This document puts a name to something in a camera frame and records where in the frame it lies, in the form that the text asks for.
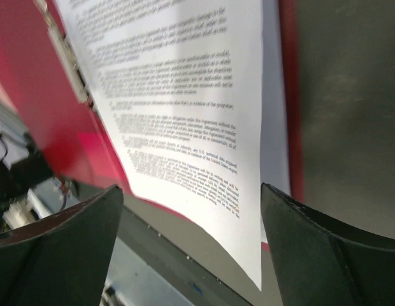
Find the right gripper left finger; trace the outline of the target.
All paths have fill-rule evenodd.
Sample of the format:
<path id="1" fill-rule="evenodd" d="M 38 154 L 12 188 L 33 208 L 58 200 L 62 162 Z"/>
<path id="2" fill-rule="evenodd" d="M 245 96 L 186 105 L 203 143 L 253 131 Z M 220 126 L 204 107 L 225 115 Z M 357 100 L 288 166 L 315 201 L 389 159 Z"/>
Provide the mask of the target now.
<path id="1" fill-rule="evenodd" d="M 0 305 L 99 305 L 123 191 L 87 200 L 0 234 Z"/>

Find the metal folder clip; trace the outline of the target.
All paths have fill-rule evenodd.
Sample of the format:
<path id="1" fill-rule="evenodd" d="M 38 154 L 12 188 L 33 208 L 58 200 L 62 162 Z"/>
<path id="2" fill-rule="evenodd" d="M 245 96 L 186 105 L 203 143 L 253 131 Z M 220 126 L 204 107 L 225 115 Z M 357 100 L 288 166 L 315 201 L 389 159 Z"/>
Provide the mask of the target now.
<path id="1" fill-rule="evenodd" d="M 62 34 L 57 22 L 48 9 L 46 1 L 35 0 L 33 3 L 36 5 L 47 24 L 47 33 L 50 42 L 52 43 L 76 99 L 79 103 L 84 103 L 92 109 L 93 102 L 90 101 L 90 93 L 82 77 L 77 58 L 69 44 L 68 37 Z"/>

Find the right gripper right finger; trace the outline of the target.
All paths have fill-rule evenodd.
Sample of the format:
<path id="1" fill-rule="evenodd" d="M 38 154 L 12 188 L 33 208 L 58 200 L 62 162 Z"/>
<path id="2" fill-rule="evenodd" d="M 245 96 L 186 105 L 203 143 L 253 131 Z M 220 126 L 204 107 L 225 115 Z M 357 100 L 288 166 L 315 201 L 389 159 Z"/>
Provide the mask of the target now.
<path id="1" fill-rule="evenodd" d="M 262 218 L 284 305 L 395 305 L 395 240 L 312 209 L 270 184 Z"/>

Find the red plastic folder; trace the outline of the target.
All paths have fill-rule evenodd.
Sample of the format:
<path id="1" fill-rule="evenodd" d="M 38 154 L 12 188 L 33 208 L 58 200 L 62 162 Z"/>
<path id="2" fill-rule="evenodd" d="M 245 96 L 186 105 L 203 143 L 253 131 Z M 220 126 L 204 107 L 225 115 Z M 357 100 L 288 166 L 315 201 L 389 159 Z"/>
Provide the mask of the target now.
<path id="1" fill-rule="evenodd" d="M 46 2 L 67 36 L 56 1 Z M 298 67 L 296 49 L 290 43 L 294 18 L 288 14 L 288 1 L 260 2 L 260 191 L 262 184 L 270 184 L 302 200 Z M 92 109 L 76 99 L 33 1 L 0 1 L 0 83 L 55 172 L 99 187 L 117 184 L 134 196 L 91 94 Z"/>

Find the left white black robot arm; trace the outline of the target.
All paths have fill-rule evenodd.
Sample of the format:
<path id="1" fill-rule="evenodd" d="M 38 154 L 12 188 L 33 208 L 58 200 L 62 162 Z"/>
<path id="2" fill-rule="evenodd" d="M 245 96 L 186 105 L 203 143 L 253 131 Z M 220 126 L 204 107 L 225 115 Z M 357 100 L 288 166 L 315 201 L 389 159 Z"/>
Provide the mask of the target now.
<path id="1" fill-rule="evenodd" d="M 50 215 L 35 189 L 54 177 L 47 161 L 36 148 L 29 134 L 20 142 L 0 132 L 4 155 L 0 157 L 0 233 L 19 228 Z M 13 164 L 6 164 L 7 143 L 27 151 L 28 155 Z"/>

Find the stack of printed papers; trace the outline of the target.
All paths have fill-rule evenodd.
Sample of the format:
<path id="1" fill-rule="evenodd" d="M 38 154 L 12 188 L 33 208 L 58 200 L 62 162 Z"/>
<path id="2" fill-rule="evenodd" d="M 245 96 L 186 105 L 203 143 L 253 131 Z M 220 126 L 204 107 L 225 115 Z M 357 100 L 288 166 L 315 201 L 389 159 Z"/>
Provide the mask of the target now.
<path id="1" fill-rule="evenodd" d="M 131 192 L 262 285 L 260 1 L 56 1 Z"/>

